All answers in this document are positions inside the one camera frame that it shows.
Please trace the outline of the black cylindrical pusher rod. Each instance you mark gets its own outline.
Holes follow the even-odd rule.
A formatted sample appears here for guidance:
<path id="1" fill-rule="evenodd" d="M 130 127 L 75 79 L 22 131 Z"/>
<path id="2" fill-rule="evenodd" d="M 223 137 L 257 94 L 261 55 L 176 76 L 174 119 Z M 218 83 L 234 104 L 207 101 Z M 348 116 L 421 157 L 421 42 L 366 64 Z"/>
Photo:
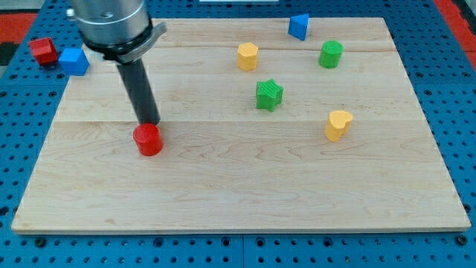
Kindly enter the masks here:
<path id="1" fill-rule="evenodd" d="M 138 122 L 157 125 L 161 118 L 142 60 L 118 65 L 117 68 Z"/>

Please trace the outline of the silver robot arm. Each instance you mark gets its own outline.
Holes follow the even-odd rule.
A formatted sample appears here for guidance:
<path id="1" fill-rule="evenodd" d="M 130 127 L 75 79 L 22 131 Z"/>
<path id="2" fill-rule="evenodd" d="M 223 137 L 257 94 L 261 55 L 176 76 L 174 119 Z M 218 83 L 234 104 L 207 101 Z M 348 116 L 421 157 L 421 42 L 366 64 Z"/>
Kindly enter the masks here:
<path id="1" fill-rule="evenodd" d="M 140 124 L 161 120 L 142 56 L 165 34 L 155 25 L 144 0 L 70 0 L 66 16 L 74 20 L 83 43 L 103 59 L 116 63 Z"/>

